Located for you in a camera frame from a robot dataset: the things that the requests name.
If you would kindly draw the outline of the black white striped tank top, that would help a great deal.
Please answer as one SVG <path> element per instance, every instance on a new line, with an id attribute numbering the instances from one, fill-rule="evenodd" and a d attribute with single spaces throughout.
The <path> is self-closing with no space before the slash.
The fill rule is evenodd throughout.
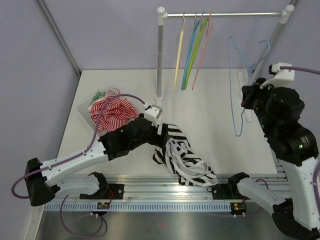
<path id="1" fill-rule="evenodd" d="M 178 126 L 164 123 L 161 133 L 166 136 L 164 143 L 155 147 L 154 162 L 165 165 L 170 173 L 177 175 L 180 185 L 212 187 L 218 184 L 212 167 L 192 151 L 190 142 Z"/>

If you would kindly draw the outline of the red striped tank top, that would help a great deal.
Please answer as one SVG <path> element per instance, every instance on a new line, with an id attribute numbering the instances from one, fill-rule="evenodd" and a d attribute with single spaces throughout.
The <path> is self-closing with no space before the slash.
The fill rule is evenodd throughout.
<path id="1" fill-rule="evenodd" d="M 98 125 L 98 132 L 112 132 L 129 123 L 129 120 L 139 116 L 136 107 L 125 97 L 118 97 L 112 100 L 106 107 L 104 104 L 112 97 L 118 96 L 117 93 L 112 96 L 109 93 L 106 97 L 95 101 L 89 110 L 91 119 L 95 125 Z"/>

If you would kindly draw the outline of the green striped tank top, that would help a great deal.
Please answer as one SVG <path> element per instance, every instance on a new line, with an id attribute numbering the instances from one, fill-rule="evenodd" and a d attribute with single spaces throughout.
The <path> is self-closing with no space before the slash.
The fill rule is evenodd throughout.
<path id="1" fill-rule="evenodd" d="M 103 98 L 106 95 L 105 91 L 97 91 L 94 96 L 91 98 L 90 104 L 92 105 L 95 101 L 97 101 L 98 99 Z"/>

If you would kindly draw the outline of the pink hanger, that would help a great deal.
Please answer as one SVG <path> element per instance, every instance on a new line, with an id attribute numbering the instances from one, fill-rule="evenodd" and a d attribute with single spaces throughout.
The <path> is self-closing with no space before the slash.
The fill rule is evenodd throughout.
<path id="1" fill-rule="evenodd" d="M 208 47 L 208 43 L 209 43 L 213 28 L 214 28 L 214 22 L 211 21 L 212 14 L 213 14 L 212 12 L 209 14 L 208 26 L 207 26 L 206 35 L 205 35 L 205 42 L 204 42 L 204 45 L 203 45 L 203 48 L 202 48 L 202 51 L 201 51 L 198 67 L 197 67 L 196 74 L 195 74 L 195 77 L 194 77 L 194 80 L 193 80 L 193 84 L 192 84 L 192 88 L 191 88 L 192 90 L 194 90 L 194 88 L 195 88 L 197 77 L 198 77 L 198 74 L 199 74 L 203 59 L 205 57 L 205 53 L 206 53 L 206 50 L 207 50 L 207 47 Z"/>

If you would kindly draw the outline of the green hanger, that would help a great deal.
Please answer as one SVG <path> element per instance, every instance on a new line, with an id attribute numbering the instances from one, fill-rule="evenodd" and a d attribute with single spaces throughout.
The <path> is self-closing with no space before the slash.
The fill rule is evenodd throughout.
<path id="1" fill-rule="evenodd" d="M 200 20 L 200 23 L 199 23 L 199 26 L 198 26 L 198 29 L 197 29 L 197 32 L 195 35 L 195 39 L 194 39 L 193 49 L 191 52 L 191 58 L 190 58 L 189 66 L 188 66 L 184 90 L 187 89 L 190 73 L 191 73 L 192 67 L 194 65 L 194 62 L 195 62 L 195 59 L 196 59 L 196 56 L 198 53 L 198 49 L 199 49 L 201 40 L 202 40 L 204 32 L 205 32 L 205 28 L 207 27 L 208 21 L 209 21 L 208 18 L 203 18 L 203 17 Z"/>

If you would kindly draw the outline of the cream hanger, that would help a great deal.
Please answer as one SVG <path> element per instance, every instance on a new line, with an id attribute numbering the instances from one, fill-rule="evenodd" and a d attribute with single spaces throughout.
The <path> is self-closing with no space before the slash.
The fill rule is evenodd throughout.
<path id="1" fill-rule="evenodd" d="M 182 52 L 183 41 L 184 41 L 184 32 L 185 32 L 185 16 L 183 15 L 183 17 L 182 17 L 182 26 L 181 26 L 180 35 L 179 35 L 178 49 L 177 49 L 177 58 L 176 58 L 176 65 L 175 65 L 174 80 L 173 80 L 173 90 L 174 91 L 177 88 L 181 52 Z"/>

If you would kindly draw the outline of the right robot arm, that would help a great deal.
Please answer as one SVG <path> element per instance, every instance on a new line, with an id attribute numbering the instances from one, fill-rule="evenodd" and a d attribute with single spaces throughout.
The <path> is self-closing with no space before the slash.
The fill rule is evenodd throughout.
<path id="1" fill-rule="evenodd" d="M 254 111 L 264 137 L 284 169 L 290 197 L 275 194 L 244 172 L 229 177 L 228 195 L 254 201 L 288 237 L 319 239 L 319 150 L 313 133 L 299 123 L 304 102 L 294 89 L 269 84 L 265 78 L 243 86 L 241 91 L 241 106 Z"/>

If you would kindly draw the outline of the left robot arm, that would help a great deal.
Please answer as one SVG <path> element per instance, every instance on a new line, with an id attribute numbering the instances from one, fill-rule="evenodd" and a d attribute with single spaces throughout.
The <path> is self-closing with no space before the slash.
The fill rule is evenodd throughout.
<path id="1" fill-rule="evenodd" d="M 109 189 L 103 174 L 93 172 L 85 178 L 78 178 L 76 173 L 104 161 L 126 156 L 144 144 L 164 147 L 169 139 L 168 124 L 154 126 L 146 118 L 138 117 L 102 135 L 87 149 L 46 161 L 32 158 L 25 169 L 27 198 L 33 207 L 47 204 L 59 195 L 103 199 Z"/>

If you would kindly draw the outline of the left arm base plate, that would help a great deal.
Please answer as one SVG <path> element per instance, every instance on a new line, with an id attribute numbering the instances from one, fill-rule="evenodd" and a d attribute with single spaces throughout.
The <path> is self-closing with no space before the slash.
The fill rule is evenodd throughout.
<path id="1" fill-rule="evenodd" d="M 98 190 L 94 194 L 80 194 L 81 200 L 122 200 L 124 196 L 124 184 L 110 183 L 108 190 Z"/>

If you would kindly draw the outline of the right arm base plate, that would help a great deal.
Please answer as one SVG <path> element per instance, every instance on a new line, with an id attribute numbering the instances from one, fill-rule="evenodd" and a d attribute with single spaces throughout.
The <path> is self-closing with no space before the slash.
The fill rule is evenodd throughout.
<path id="1" fill-rule="evenodd" d="M 208 186 L 206 190 L 211 193 L 214 200 L 245 200 L 246 197 L 241 194 L 233 193 L 228 188 L 227 183 L 218 183 L 213 186 Z"/>

